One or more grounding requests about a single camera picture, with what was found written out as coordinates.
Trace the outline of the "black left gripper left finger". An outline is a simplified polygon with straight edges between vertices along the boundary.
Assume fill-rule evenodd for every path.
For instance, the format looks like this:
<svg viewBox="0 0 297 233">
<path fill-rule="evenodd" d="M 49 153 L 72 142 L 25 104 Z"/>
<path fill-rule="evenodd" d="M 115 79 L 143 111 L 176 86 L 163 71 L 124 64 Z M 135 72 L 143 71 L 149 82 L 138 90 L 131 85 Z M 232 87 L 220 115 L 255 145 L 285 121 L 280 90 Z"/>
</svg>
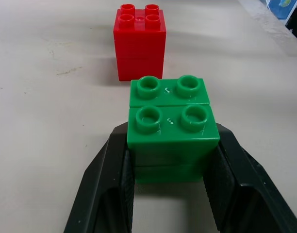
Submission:
<svg viewBox="0 0 297 233">
<path fill-rule="evenodd" d="M 128 124 L 113 129 L 82 177 L 64 231 L 130 233 L 134 200 L 133 159 Z"/>
</svg>

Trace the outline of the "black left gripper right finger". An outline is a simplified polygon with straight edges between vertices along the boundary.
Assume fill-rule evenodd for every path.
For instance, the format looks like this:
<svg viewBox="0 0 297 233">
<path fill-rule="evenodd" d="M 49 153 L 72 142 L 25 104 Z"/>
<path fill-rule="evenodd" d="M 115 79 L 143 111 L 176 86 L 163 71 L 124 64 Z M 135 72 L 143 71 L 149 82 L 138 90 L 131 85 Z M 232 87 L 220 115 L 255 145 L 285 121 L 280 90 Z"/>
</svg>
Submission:
<svg viewBox="0 0 297 233">
<path fill-rule="evenodd" d="M 266 170 L 217 125 L 220 141 L 203 174 L 217 230 L 221 233 L 297 233 L 297 218 Z"/>
</svg>

